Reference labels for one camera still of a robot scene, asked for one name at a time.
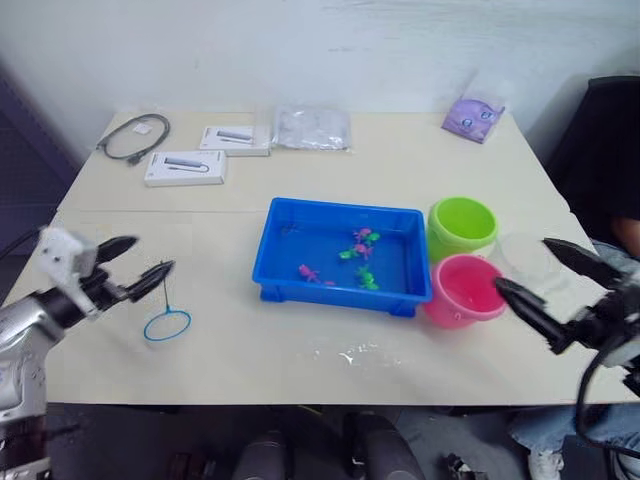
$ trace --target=person's hand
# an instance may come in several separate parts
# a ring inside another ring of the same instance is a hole
[[[640,220],[614,217],[611,229],[624,248],[634,257],[640,257]]]

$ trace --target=pink toy fish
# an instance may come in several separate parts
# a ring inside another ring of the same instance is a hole
[[[311,270],[309,267],[302,264],[298,267],[298,272],[307,279],[307,282],[320,283],[320,280],[318,280],[318,273],[320,272],[318,270]]]
[[[353,236],[356,237],[356,242],[360,243],[372,233],[370,228],[361,228],[359,232],[353,232]]]
[[[353,246],[353,249],[364,255],[364,259],[368,260],[369,259],[369,255],[371,255],[371,252],[373,252],[373,247],[367,247],[366,245],[362,244],[362,243],[358,243],[356,245]]]

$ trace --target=purple package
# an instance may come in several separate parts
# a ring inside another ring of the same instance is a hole
[[[442,128],[474,142],[484,143],[503,112],[504,107],[498,111],[480,100],[461,98],[449,110]]]

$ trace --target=blue plastic tray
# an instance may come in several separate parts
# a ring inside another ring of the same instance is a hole
[[[361,228],[381,235],[371,256],[341,260],[338,253],[355,244],[353,232]],[[300,265],[319,271],[323,283],[306,281]],[[365,265],[379,290],[360,287],[356,270]],[[253,281],[262,285],[265,301],[326,303],[413,317],[416,306],[431,300],[422,212],[274,198]]]

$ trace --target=green bucket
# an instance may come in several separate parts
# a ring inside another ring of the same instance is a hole
[[[484,204],[467,197],[444,198],[431,207],[427,227],[429,260],[437,263],[492,243],[498,222]]]

